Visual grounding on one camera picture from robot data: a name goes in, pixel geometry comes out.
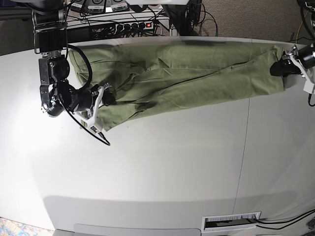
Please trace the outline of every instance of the white table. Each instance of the white table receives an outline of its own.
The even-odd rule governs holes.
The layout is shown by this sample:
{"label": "white table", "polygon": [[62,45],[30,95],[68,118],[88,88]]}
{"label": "white table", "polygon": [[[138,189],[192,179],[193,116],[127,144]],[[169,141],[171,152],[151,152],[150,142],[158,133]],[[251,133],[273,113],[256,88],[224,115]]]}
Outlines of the white table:
{"label": "white table", "polygon": [[[146,37],[78,45],[181,40],[260,42]],[[42,113],[38,58],[33,51],[0,57],[0,217],[68,231],[75,224],[200,229],[207,215],[286,218],[315,206],[315,109],[304,79],[291,77],[294,86],[271,96],[125,122],[105,133],[107,147],[67,113]],[[69,80],[78,86],[73,68]],[[281,234],[302,234],[304,223]]]}

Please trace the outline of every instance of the garment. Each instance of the garment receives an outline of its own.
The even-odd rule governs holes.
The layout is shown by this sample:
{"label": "garment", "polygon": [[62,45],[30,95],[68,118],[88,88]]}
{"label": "garment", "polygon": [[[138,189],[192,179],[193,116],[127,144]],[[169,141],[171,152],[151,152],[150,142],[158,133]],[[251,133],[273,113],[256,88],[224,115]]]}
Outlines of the garment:
{"label": "garment", "polygon": [[[105,130],[129,119],[284,91],[269,69],[282,55],[271,44],[115,46],[84,49],[92,84],[109,83],[117,104],[101,107]],[[70,51],[77,78],[87,67]]]}

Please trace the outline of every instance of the green cloth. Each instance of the green cloth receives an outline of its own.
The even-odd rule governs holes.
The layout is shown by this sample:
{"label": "green cloth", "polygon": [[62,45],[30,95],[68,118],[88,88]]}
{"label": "green cloth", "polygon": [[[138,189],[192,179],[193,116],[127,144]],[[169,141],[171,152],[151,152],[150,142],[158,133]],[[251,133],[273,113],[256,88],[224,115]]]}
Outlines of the green cloth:
{"label": "green cloth", "polygon": [[[93,70],[92,85],[109,83],[117,104],[101,107],[109,130],[129,119],[284,91],[269,69],[282,55],[271,44],[116,46],[83,50]],[[88,71],[69,52],[81,83]]]}

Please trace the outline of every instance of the green pants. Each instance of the green pants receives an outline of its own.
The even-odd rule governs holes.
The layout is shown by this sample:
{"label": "green pants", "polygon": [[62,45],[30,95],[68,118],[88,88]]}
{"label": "green pants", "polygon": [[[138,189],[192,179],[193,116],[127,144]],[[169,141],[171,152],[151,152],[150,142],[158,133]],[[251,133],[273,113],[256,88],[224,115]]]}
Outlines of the green pants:
{"label": "green pants", "polygon": [[[91,86],[109,83],[117,104],[99,109],[105,130],[129,119],[284,91],[269,69],[282,55],[271,44],[116,46],[83,50]],[[71,63],[81,83],[88,71],[75,51]]]}

